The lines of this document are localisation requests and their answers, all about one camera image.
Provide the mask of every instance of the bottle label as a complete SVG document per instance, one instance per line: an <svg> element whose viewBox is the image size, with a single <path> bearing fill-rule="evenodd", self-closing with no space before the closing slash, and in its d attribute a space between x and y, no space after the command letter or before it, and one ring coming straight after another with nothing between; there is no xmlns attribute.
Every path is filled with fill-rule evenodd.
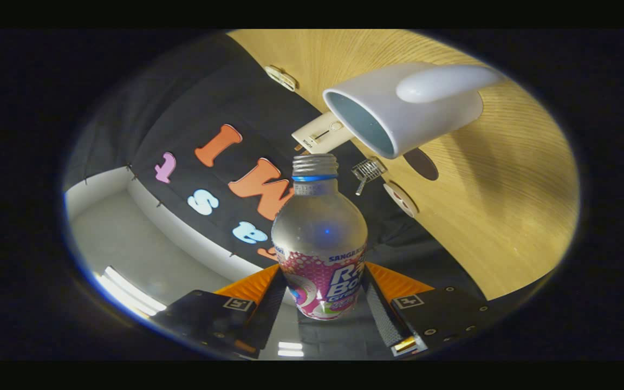
<svg viewBox="0 0 624 390"><path fill-rule="evenodd" d="M360 290L367 243L343 253L307 255L275 246L298 309L307 317L332 320L350 309Z"/></svg>

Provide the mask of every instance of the black fabric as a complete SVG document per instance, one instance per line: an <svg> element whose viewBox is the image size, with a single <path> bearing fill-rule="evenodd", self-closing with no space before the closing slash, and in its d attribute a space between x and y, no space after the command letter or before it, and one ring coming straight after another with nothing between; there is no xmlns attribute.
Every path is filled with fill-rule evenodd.
<svg viewBox="0 0 624 390"><path fill-rule="evenodd" d="M223 34L195 40L154 61L111 89L80 129L69 156L63 190L84 178L131 163L165 110L190 87L243 56Z"/></svg>

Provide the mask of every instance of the plastic bottle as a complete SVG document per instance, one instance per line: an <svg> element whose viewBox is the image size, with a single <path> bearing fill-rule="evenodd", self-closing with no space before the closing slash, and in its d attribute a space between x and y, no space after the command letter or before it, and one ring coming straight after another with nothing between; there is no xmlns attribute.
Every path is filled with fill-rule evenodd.
<svg viewBox="0 0 624 390"><path fill-rule="evenodd" d="M271 232L297 308L322 321L339 318L356 303L367 246L365 218L339 192L338 167L329 153L296 156L295 195Z"/></svg>

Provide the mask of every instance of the wooden table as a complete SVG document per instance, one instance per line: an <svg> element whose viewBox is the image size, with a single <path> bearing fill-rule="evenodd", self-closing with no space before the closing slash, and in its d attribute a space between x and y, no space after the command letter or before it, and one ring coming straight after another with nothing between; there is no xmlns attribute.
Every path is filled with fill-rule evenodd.
<svg viewBox="0 0 624 390"><path fill-rule="evenodd" d="M229 35L263 66L294 77L297 94L322 113L322 91L373 69L409 61L482 64L407 30L235 30ZM404 158L384 180L418 206L416 220L473 277L488 299L539 279L559 264L580 212L570 146L550 114L512 81L480 91L483 114L421 146L440 177L421 177ZM357 138L367 157L375 155Z"/></svg>

